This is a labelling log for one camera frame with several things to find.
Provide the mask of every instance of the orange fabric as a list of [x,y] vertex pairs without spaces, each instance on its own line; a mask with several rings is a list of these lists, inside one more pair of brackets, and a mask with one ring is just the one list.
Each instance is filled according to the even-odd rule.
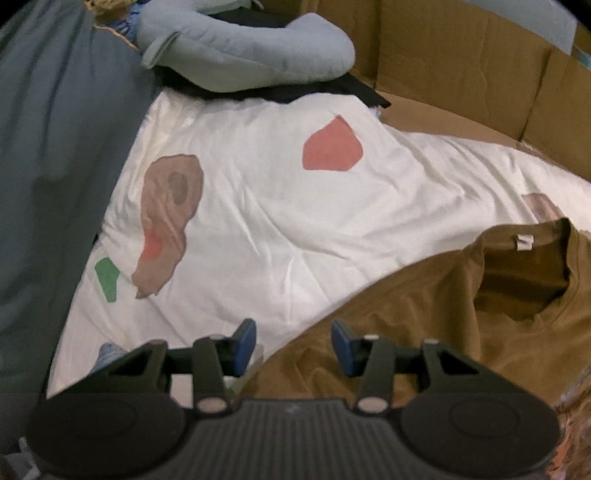
[[[533,235],[532,250],[517,251],[518,234]],[[241,396],[352,401],[358,380],[330,343],[336,318],[402,346],[439,338],[554,404],[591,364],[591,241],[567,219],[492,228],[358,294],[270,357]],[[395,404],[415,392],[397,378]]]

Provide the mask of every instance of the bedding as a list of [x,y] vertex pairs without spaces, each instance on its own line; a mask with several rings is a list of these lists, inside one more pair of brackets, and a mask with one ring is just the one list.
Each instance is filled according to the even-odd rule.
[[[387,274],[491,226],[537,223],[530,194],[591,230],[589,183],[503,145],[400,132],[354,97],[165,90],[112,195],[49,394],[86,375],[105,342],[187,346],[245,317],[259,329],[254,372]],[[190,404],[187,379],[173,396]]]
[[0,453],[44,391],[92,242],[159,93],[79,0],[33,0],[0,30]]

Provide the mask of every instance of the cardboard flap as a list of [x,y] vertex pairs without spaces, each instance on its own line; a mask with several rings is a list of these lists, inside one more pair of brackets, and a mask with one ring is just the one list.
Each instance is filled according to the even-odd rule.
[[591,180],[591,72],[552,50],[523,140]]
[[519,139],[551,47],[458,0],[382,0],[377,88]]

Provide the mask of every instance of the light blue pillow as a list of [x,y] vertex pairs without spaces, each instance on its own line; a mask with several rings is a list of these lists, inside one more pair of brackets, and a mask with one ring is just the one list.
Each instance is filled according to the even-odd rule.
[[212,92],[238,92],[333,80],[355,63],[347,34],[319,15],[303,15],[285,28],[244,27],[204,14],[227,10],[220,3],[146,4],[138,28],[143,65],[169,67]]

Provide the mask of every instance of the white duvet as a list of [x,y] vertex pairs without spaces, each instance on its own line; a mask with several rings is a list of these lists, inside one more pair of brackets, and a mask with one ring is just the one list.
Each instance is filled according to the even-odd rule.
[[[170,279],[149,286],[136,270],[142,256],[162,254],[162,242],[147,240],[142,191],[163,157],[185,175],[168,175],[172,193],[151,181],[159,228],[174,217],[178,192],[197,208],[174,217],[188,221],[186,250]],[[112,195],[49,394],[86,375],[104,342],[133,349],[161,338],[176,348],[228,335],[246,317],[258,324],[260,362],[377,279],[463,248],[493,225],[536,223],[530,193],[591,229],[588,182],[508,147],[399,132],[354,97],[205,103],[165,91]],[[168,242],[182,252],[182,229]],[[173,395],[190,404],[186,379]]]

